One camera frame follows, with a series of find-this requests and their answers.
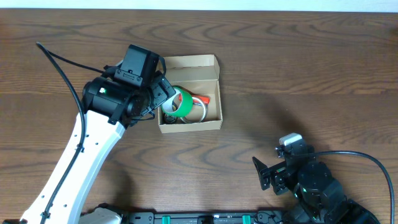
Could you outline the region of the brown cardboard box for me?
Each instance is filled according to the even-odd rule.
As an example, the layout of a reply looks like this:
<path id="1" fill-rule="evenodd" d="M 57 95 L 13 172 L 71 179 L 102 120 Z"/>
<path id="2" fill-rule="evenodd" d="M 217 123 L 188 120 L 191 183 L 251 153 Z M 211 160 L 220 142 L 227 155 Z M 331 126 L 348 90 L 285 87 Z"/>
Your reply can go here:
<path id="1" fill-rule="evenodd" d="M 178 133 L 220 129 L 223 122 L 220 94 L 220 66 L 215 55 L 187 55 L 165 58 L 166 75 L 171 85 L 189 92 L 191 95 L 207 96 L 210 104 L 204 119 L 203 107 L 194 105 L 186 116 L 189 123 L 181 119 L 175 124 L 164 123 L 164 113 L 157 110 L 160 131 Z"/>

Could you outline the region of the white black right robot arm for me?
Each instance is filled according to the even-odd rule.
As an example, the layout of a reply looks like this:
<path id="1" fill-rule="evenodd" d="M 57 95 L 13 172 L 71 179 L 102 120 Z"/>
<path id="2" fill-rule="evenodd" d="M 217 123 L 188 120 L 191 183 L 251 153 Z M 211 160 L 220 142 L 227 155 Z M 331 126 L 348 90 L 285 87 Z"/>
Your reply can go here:
<path id="1" fill-rule="evenodd" d="M 330 169 L 313 155 L 313 146 L 281 145 L 276 151 L 284 161 L 274 166 L 256 157 L 252 161 L 262 190 L 272 187 L 276 195 L 291 192 L 298 200 L 281 215 L 282 223 L 379 223 L 369 210 L 347 198 Z"/>

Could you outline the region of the green tape roll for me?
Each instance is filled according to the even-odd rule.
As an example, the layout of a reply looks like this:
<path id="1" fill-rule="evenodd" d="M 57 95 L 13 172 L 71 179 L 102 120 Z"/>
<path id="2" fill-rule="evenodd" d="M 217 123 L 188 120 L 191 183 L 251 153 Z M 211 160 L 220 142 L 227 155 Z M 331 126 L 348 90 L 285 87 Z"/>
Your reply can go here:
<path id="1" fill-rule="evenodd" d="M 166 100 L 162 105 L 162 111 L 171 116 L 175 116 L 178 118 L 184 117 L 188 115 L 193 107 L 193 97 L 189 92 L 174 86 L 173 89 L 175 90 L 175 94 L 171 96 L 168 100 Z M 180 100 L 180 104 L 177 106 L 177 109 L 173 109 L 173 103 L 176 98 L 179 96 L 182 97 Z"/>

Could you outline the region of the yellow black correction tape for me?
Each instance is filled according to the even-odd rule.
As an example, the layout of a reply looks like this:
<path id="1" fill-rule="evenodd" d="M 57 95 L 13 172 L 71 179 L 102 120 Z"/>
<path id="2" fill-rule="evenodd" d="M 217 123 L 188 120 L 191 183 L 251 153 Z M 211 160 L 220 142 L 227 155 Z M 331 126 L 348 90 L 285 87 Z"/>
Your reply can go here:
<path id="1" fill-rule="evenodd" d="M 165 124 L 175 124 L 177 121 L 178 121 L 178 118 L 176 116 L 164 114 L 164 123 Z"/>

